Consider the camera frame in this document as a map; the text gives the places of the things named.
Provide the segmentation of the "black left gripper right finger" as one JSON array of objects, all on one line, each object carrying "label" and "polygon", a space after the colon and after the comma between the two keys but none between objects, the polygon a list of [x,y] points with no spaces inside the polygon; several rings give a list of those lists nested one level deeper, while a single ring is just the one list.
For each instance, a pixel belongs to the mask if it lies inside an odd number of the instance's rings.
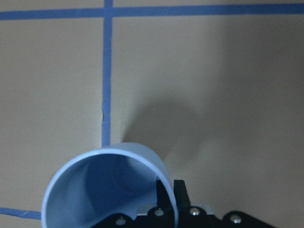
[{"label": "black left gripper right finger", "polygon": [[179,211],[188,211],[191,207],[191,202],[188,196],[185,181],[174,181],[174,196],[176,199],[176,205]]}]

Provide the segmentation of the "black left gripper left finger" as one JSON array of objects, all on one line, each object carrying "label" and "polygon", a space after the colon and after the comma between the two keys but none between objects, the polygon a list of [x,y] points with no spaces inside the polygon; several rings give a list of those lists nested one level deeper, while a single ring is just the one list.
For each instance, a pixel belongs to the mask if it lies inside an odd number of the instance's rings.
[{"label": "black left gripper left finger", "polygon": [[170,201],[169,195],[163,183],[158,180],[156,181],[156,194],[157,194],[157,209],[162,211],[169,211],[173,213],[173,206]]}]

